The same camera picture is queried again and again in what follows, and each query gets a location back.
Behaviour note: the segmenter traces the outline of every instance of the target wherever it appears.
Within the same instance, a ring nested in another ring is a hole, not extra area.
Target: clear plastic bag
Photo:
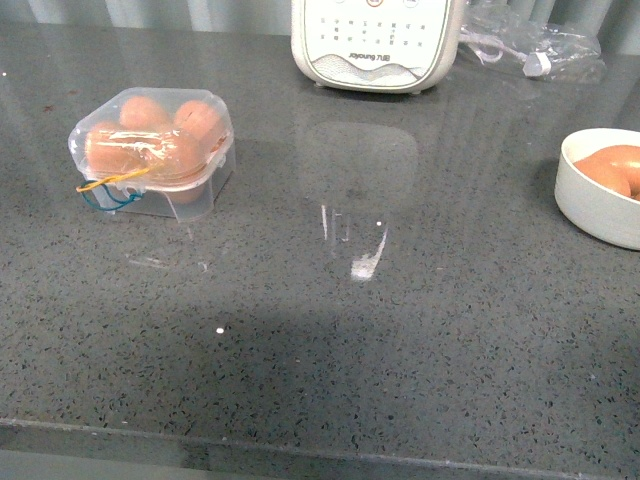
[[[596,84],[606,73],[595,36],[579,26],[524,20],[495,0],[468,6],[459,52],[488,68],[545,81]]]

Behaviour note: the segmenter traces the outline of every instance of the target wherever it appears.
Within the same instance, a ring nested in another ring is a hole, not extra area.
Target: clear plastic box
[[[82,187],[104,183],[83,194],[110,212],[195,220],[235,170],[227,106],[207,90],[125,90],[82,119],[68,143]]]

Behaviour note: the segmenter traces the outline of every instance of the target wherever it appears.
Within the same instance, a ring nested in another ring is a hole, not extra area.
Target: brown egg
[[[598,158],[587,157],[577,161],[574,165],[587,177],[603,187],[613,190],[625,197],[631,196],[631,186],[624,172],[610,165],[608,162],[603,162]]]
[[[182,192],[170,192],[170,193],[166,193],[166,195],[171,199],[173,203],[185,205],[187,203],[194,202],[198,198],[200,198],[206,186],[207,184],[203,183],[202,185],[198,185],[197,187],[192,188],[191,190],[184,190]]]
[[[615,167],[629,181],[631,195],[635,196],[640,193],[640,147],[613,145],[598,150],[587,159]]]
[[[140,154],[132,148],[135,138],[122,135],[116,122],[100,122],[87,134],[84,152],[89,168],[96,173],[128,173],[142,168]]]
[[[162,165],[162,174],[171,177],[189,177],[205,165],[205,152],[200,142],[187,132],[174,128],[160,133],[160,148],[152,153]]]
[[[178,108],[173,123],[200,140],[206,149],[212,148],[225,133],[225,125],[218,112],[199,100],[183,103]]]
[[[120,109],[120,123],[127,130],[154,129],[169,122],[171,118],[162,105],[149,97],[131,97]]]

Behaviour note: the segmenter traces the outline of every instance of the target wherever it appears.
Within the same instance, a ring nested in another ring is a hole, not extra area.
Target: blue string
[[[88,184],[94,182],[95,180],[87,180],[86,182],[84,182],[81,187],[85,187]],[[82,197],[84,198],[84,201],[87,202],[89,204],[90,207],[95,208],[96,210],[100,210],[102,212],[114,212],[116,210],[120,210],[121,208],[126,207],[127,205],[129,205],[130,203],[135,202],[136,200],[140,200],[144,194],[143,193],[138,193],[138,192],[133,192],[129,198],[127,198],[126,200],[118,200],[117,198],[115,198],[112,194],[111,191],[107,188],[106,185],[100,185],[102,188],[104,188],[104,191],[107,192],[107,196],[113,200],[115,203],[117,203],[118,205],[116,205],[115,207],[102,207],[100,206],[98,203],[94,202],[93,200],[91,200],[88,196],[87,196],[87,192],[81,192],[82,193]]]

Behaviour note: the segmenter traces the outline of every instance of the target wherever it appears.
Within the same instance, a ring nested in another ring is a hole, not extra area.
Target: countertop
[[[5,424],[640,475],[640,259],[553,196],[566,135],[640,130],[640,58],[597,86],[458,58],[387,96],[315,87],[286,37],[0,38]],[[69,133],[133,86],[229,107],[237,170],[204,219],[75,192]]]

